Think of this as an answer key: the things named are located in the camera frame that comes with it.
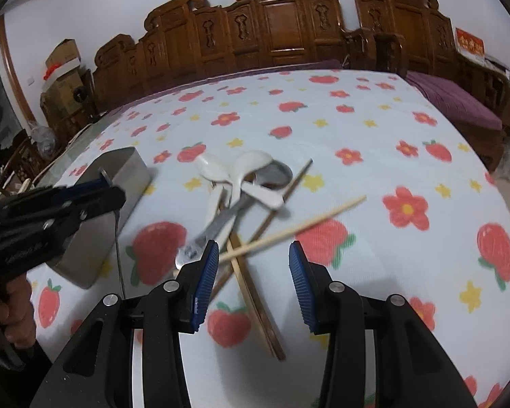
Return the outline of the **person's left hand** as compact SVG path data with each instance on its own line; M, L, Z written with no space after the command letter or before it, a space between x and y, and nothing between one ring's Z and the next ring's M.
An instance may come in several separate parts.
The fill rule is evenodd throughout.
M6 298L0 299L0 324L4 335L18 349L32 347L36 343L34 307L30 300L32 286L26 274L18 276L6 286Z

